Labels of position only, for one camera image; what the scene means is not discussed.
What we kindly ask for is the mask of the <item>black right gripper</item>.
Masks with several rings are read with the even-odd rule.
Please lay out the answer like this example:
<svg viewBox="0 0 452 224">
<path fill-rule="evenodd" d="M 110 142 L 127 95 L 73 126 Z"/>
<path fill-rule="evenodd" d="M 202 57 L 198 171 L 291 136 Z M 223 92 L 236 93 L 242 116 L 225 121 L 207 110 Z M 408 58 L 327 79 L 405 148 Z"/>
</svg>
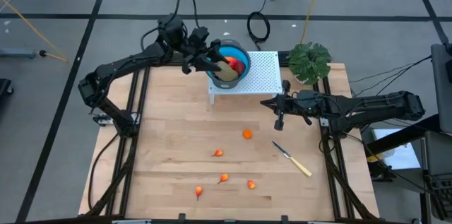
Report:
<svg viewBox="0 0 452 224">
<path fill-rule="evenodd" d="M 282 81 L 282 94 L 278 94 L 275 97 L 262 100 L 260 103 L 273 111 L 277 116 L 274 129 L 282 131 L 284 127 L 284 115 L 291 114 L 303 117 L 306 124 L 311 125 L 312 121 L 309 117 L 313 117 L 313 114 L 309 114 L 315 105 L 315 94 L 312 93 L 307 98 L 292 97 L 290 95 L 291 84 L 288 80 Z"/>
</svg>

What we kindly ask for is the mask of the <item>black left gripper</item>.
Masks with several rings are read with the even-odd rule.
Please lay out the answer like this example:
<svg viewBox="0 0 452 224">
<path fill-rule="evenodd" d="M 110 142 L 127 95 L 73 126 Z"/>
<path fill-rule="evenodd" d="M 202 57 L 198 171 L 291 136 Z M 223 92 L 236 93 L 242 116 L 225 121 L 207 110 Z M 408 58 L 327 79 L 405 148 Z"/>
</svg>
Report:
<svg viewBox="0 0 452 224">
<path fill-rule="evenodd" d="M 219 39 L 215 39 L 206 44 L 207 36 L 209 36 L 206 27 L 195 28 L 188 38 L 182 43 L 182 72 L 191 73 L 191 67 L 196 71 L 220 71 L 221 68 L 215 64 L 223 61 L 229 64 L 228 60 L 220 53 Z"/>
</svg>

